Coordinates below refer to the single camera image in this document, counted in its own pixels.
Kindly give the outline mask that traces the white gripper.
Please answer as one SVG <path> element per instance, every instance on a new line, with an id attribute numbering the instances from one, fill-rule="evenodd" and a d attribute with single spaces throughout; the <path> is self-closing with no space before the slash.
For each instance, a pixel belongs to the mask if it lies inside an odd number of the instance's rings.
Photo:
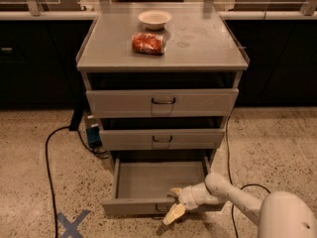
<path id="1" fill-rule="evenodd" d="M 169 225 L 185 213 L 186 210 L 193 210 L 204 204 L 214 204 L 215 197 L 210 194 L 204 182 L 197 185 L 190 185 L 182 189 L 172 187 L 169 190 L 172 196 L 178 196 L 180 203 L 175 203 L 163 219 L 164 225 Z"/>

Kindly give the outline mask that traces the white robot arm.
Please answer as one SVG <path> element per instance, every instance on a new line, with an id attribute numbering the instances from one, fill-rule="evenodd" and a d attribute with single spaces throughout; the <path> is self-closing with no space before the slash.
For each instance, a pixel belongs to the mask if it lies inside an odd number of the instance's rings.
<path id="1" fill-rule="evenodd" d="M 171 189 L 177 198 L 163 219 L 165 225 L 200 205 L 229 200 L 258 226 L 258 238 L 317 238 L 317 219 L 308 205 L 287 191 L 274 191 L 264 200 L 230 184 L 222 175 L 210 173 L 204 182 Z"/>

